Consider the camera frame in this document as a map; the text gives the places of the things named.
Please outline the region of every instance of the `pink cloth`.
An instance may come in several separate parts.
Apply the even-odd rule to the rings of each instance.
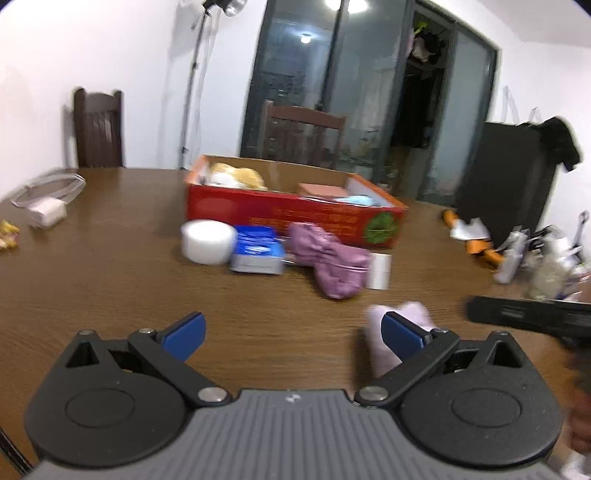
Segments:
[[[374,378],[381,377],[402,363],[382,340],[382,318],[386,313],[392,311],[402,315],[426,331],[430,331],[436,327],[425,306],[416,301],[403,303],[397,308],[384,305],[369,306],[365,311],[368,320],[365,336],[367,337],[371,352],[371,366]]]
[[[288,234],[296,263],[314,267],[326,296],[348,299],[363,290],[370,262],[367,250],[343,245],[332,233],[312,223],[292,223]]]

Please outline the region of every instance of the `white paper roll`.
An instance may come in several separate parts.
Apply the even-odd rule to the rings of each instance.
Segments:
[[[236,245],[236,229],[214,220],[194,220],[181,227],[183,255],[202,265],[228,263]]]
[[[367,288],[372,290],[387,290],[390,283],[390,266],[392,256],[387,254],[370,254]]]

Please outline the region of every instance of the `table surface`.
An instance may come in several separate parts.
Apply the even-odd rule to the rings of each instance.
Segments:
[[[368,305],[420,301],[438,326],[483,339],[494,328],[467,322],[464,299],[520,293],[496,285],[492,271],[450,239],[435,205],[408,202],[388,291],[331,301],[300,267],[281,277],[240,275],[184,259],[182,172],[79,173],[86,189],[50,231],[30,229],[23,210],[0,203],[0,219],[21,227],[20,248],[0,252],[0,425],[31,460],[25,406],[78,330],[125,338],[199,310],[207,318],[207,340],[188,363],[233,393],[242,387],[353,392],[370,375],[362,333]],[[512,333],[566,404],[573,379],[568,353],[546,336]],[[17,477],[2,458],[0,478]]]

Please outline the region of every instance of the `sliding door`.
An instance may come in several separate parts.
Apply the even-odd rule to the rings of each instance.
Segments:
[[[269,0],[246,107],[241,156],[256,157],[265,100],[315,108],[322,96],[339,0]]]
[[[458,24],[451,50],[437,138],[419,197],[440,205],[453,204],[474,153],[488,113],[496,60],[489,45]]]
[[[413,7],[407,0],[349,0],[323,108],[347,116],[338,170],[382,180],[411,41]]]

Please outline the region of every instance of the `white charger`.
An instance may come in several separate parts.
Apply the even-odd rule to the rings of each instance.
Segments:
[[[67,187],[48,196],[18,201],[20,197],[29,193],[33,188],[60,180],[74,181]],[[76,173],[58,173],[30,181],[12,195],[10,199],[15,207],[27,209],[31,226],[49,228],[67,216],[66,205],[80,194],[85,185],[86,180]]]
[[[54,197],[42,197],[26,207],[29,223],[36,228],[49,228],[66,218],[66,202]]]

